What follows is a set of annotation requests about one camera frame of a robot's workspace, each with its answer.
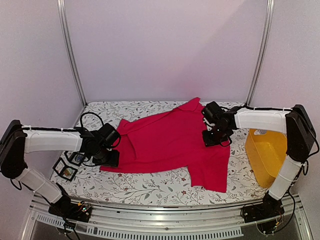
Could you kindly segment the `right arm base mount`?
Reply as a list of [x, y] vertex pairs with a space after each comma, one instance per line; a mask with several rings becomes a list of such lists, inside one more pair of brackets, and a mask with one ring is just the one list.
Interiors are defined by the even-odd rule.
[[281, 201], [263, 201], [261, 203], [245, 204], [240, 210], [240, 216], [245, 223], [266, 220], [285, 213]]

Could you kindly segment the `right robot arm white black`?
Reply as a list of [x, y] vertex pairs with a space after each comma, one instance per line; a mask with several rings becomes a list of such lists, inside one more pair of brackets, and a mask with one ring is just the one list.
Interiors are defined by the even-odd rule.
[[206, 147], [228, 147], [235, 130], [248, 130], [245, 151], [258, 184], [267, 188], [258, 213], [269, 218], [297, 181], [318, 146], [316, 131], [303, 105], [291, 108], [235, 106], [225, 109], [216, 102], [201, 111], [207, 129]]

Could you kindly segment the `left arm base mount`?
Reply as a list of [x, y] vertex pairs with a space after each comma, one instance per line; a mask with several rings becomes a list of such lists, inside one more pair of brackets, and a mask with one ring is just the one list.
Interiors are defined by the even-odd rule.
[[65, 219], [88, 223], [92, 214], [92, 205], [84, 201], [72, 203], [70, 200], [59, 200], [51, 203], [48, 212]]

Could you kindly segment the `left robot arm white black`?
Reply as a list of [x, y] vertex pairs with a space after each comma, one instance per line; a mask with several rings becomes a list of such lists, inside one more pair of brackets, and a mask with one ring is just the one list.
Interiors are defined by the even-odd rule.
[[47, 128], [22, 125], [12, 120], [0, 139], [0, 172], [8, 179], [16, 179], [42, 195], [63, 216], [74, 213], [74, 205], [66, 200], [63, 190], [41, 172], [29, 168], [25, 154], [44, 151], [68, 151], [84, 154], [99, 164], [112, 167], [119, 163], [115, 150], [121, 135], [110, 124], [89, 131], [83, 126], [74, 128]]

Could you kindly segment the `red polo shirt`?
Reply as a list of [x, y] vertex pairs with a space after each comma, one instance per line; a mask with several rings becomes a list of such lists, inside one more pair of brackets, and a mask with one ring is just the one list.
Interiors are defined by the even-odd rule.
[[206, 147], [206, 130], [200, 98], [195, 97], [171, 111], [135, 121], [122, 119], [117, 127], [121, 140], [118, 167], [101, 171], [151, 174], [187, 167], [193, 187], [227, 191], [230, 147]]

